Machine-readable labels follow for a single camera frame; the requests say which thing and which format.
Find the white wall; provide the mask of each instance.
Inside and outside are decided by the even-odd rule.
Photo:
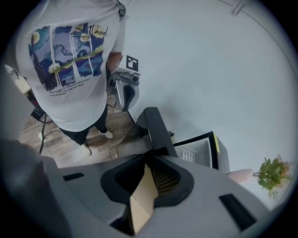
[[[132,0],[126,53],[139,59],[136,120],[157,106],[177,142],[214,131],[230,170],[257,171],[264,157],[297,159],[298,84],[261,25],[216,0]],[[255,180],[243,186],[269,208]]]

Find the person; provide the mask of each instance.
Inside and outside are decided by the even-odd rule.
[[[31,86],[41,108],[86,155],[88,131],[106,138],[106,70],[122,57],[125,7],[118,0],[44,0],[24,20],[6,64]]]

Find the white sneaker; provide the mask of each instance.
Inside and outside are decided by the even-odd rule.
[[[111,132],[107,131],[106,133],[101,133],[100,131],[98,131],[99,134],[104,135],[106,138],[108,139],[112,139],[114,136]]]
[[[86,146],[85,143],[83,145],[81,145],[81,150],[84,154],[91,155],[91,150],[89,149],[88,146]]]

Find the wooden floor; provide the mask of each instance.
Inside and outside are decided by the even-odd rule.
[[[108,104],[112,106],[115,104],[113,95],[108,96]],[[37,122],[36,119],[30,117],[19,137],[19,141],[39,150],[41,140],[38,134],[42,126],[43,123]],[[107,139],[100,135],[95,127],[91,128],[86,141],[92,151],[91,156],[82,154],[80,146],[60,131],[50,133],[47,136],[41,154],[54,158],[59,168],[109,161],[118,157],[116,147],[132,126],[133,123],[126,112],[120,111],[117,107],[113,109],[108,106],[107,128],[113,133],[114,138]],[[54,122],[47,123],[44,135],[54,130],[59,130],[57,125]]]

